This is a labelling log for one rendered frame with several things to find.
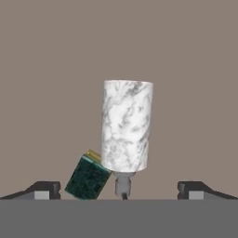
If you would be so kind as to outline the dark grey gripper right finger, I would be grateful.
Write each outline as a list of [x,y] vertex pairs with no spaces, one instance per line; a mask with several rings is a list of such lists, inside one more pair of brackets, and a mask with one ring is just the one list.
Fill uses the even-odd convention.
[[217,200],[228,199],[238,200],[238,197],[227,193],[212,190],[202,181],[179,181],[178,182],[179,200]]

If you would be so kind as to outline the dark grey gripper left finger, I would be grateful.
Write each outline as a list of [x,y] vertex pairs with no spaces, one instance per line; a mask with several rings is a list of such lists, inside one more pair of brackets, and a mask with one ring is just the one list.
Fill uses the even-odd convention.
[[1,200],[59,200],[60,198],[59,181],[36,181],[26,190],[3,196]]

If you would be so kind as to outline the white marble soap dispenser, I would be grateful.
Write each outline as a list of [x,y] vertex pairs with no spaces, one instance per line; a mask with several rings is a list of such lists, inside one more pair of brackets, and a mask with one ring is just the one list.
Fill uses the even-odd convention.
[[101,164],[116,176],[115,194],[127,200],[131,178],[147,167],[153,83],[103,83]]

